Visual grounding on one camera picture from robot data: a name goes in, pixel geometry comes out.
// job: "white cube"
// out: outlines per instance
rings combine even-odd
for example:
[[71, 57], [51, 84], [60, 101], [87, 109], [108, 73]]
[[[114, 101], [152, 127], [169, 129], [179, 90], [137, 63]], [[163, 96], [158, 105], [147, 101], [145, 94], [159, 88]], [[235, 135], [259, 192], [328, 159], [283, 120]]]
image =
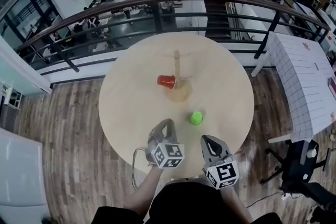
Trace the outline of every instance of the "white cube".
[[159, 168], [177, 168], [184, 159], [184, 145], [159, 143], [152, 154]]
[[237, 162], [232, 161], [209, 167], [206, 170], [206, 177], [216, 189], [236, 184], [239, 178]]

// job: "green cup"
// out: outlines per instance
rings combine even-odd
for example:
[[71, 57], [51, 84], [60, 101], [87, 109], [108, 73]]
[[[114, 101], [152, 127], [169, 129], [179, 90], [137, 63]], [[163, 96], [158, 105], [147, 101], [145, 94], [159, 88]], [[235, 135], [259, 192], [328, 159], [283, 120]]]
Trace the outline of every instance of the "green cup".
[[200, 125], [203, 121], [203, 115], [201, 111], [195, 111], [190, 115], [189, 122], [193, 125]]

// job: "person in black shirt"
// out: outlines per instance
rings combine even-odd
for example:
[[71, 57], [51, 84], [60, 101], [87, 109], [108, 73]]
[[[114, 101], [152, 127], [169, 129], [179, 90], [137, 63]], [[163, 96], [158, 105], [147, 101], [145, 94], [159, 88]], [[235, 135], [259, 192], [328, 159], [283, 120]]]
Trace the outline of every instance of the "person in black shirt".
[[146, 224], [282, 223], [276, 213], [266, 214], [252, 222], [250, 213], [232, 186], [216, 190], [205, 177], [170, 182], [154, 198], [162, 172], [157, 166], [152, 167], [139, 188], [125, 200], [123, 208], [99, 207], [92, 224], [141, 224], [148, 210]]

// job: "staircase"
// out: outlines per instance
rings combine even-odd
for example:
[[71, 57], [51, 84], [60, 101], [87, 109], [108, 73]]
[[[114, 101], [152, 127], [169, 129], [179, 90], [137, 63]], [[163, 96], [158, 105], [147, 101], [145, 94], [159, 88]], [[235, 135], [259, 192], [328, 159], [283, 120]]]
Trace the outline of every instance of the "staircase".
[[[226, 13], [225, 3], [219, 0], [204, 1], [207, 12]], [[221, 30], [220, 28], [229, 27], [227, 18], [208, 17], [208, 27], [216, 27], [215, 30], [207, 30], [205, 36], [216, 42], [225, 42], [231, 39], [230, 31]]]

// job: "forearm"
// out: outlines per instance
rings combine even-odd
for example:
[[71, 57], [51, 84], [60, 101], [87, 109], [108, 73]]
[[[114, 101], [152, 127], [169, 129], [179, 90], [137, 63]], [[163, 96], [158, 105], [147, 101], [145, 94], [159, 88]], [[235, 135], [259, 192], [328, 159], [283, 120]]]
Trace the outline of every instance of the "forearm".
[[144, 218], [154, 198], [162, 172], [162, 169], [153, 166], [138, 189], [126, 199], [123, 207], [133, 210]]
[[252, 223], [250, 212], [236, 194], [233, 186], [222, 188], [220, 194], [224, 203], [241, 219], [243, 223]]

